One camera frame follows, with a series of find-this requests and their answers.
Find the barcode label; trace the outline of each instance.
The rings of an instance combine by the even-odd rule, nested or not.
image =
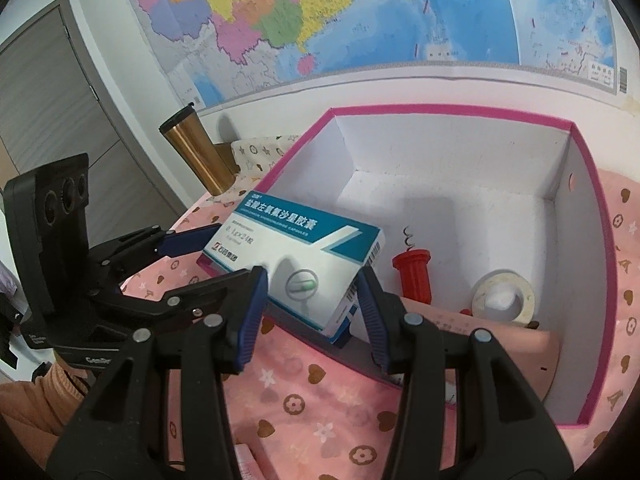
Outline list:
[[[623,94],[626,94],[627,80],[628,80],[628,73],[626,72],[626,68],[621,68],[620,69],[620,91]]]
[[[380,252],[380,242],[376,242],[376,244],[373,246],[373,250],[371,251],[371,254],[367,258],[367,262],[365,263],[365,265],[372,265],[375,259],[378,257],[379,252]]]
[[[356,299],[356,282],[355,280],[353,280],[353,283],[351,283],[351,286],[349,287],[349,290],[347,290],[347,293],[344,295],[344,297],[347,299],[347,303],[353,303]]]

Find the tape roll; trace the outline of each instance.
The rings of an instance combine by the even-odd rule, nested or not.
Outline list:
[[[511,320],[510,323],[517,326],[527,326],[533,319],[533,314],[536,309],[536,297],[530,283],[515,272],[500,272],[482,281],[474,294],[474,299],[471,303],[471,312],[475,317],[488,319],[485,304],[487,295],[491,293],[492,290],[503,285],[511,285],[522,302],[520,313],[515,319]]]

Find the world map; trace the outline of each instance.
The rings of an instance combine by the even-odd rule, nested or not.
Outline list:
[[[615,92],[608,0],[129,0],[197,110],[318,76],[411,64],[510,66]]]

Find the blue and white box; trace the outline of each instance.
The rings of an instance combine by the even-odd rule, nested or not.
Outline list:
[[[384,241],[372,225],[249,192],[204,253],[228,272],[263,266],[273,303],[335,340],[357,309],[356,273]]]

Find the gray door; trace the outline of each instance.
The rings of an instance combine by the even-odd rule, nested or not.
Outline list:
[[[102,110],[58,8],[0,52],[0,139],[19,173],[88,153],[91,245],[178,218]]]

